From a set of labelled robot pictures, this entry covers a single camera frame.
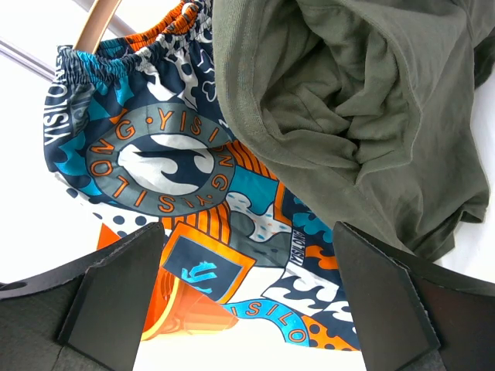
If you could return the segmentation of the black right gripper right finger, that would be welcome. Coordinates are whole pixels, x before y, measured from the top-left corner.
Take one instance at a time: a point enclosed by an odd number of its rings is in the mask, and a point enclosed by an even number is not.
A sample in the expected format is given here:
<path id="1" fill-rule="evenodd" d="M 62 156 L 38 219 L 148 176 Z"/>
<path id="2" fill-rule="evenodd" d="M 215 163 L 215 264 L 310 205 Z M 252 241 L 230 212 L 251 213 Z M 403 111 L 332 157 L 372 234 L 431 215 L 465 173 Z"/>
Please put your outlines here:
<path id="1" fill-rule="evenodd" d="M 492 370 L 494 285 L 349 223 L 333 247 L 368 370 Z"/>

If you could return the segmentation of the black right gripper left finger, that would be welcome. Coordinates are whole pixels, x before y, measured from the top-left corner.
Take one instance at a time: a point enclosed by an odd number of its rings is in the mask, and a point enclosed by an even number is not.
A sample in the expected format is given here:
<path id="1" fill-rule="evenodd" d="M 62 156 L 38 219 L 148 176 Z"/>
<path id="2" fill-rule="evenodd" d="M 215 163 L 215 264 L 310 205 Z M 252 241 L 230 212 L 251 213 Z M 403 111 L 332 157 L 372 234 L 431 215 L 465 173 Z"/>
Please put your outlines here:
<path id="1" fill-rule="evenodd" d="M 131 370 L 164 244 L 161 223 L 1 286 L 3 370 Z"/>

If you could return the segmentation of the colourful patterned shorts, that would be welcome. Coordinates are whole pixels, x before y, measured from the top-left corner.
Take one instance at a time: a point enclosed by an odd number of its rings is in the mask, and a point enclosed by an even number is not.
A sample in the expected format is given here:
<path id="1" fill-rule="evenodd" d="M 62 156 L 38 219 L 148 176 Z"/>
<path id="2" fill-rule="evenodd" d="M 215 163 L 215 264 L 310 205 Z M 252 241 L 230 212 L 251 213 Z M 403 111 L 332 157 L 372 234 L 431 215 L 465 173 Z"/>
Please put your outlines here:
<path id="1" fill-rule="evenodd" d="M 160 222 L 160 268 L 293 345 L 357 351 L 333 232 L 238 141 L 217 101 L 212 4 L 57 50 L 48 169 L 109 234 Z"/>

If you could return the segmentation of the olive green shorts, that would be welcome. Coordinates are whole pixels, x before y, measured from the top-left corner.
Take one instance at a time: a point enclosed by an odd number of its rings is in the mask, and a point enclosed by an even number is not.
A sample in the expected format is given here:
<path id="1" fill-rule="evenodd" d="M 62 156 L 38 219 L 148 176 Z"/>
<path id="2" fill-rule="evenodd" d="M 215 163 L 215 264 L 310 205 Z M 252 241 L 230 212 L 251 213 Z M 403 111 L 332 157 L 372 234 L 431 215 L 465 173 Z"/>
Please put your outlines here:
<path id="1" fill-rule="evenodd" d="M 217 98 L 326 225 L 434 261 L 489 204 L 471 118 L 493 36 L 492 1 L 216 1 Z"/>

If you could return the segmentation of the beige plastic hanger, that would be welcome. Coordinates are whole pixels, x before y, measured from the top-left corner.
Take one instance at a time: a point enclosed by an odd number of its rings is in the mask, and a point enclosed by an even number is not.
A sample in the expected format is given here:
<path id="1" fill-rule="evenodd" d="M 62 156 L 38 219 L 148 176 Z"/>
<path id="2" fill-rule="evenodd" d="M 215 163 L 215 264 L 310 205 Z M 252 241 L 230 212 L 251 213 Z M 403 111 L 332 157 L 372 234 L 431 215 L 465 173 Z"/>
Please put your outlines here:
<path id="1" fill-rule="evenodd" d="M 121 0 L 95 0 L 73 49 L 95 54 Z"/>

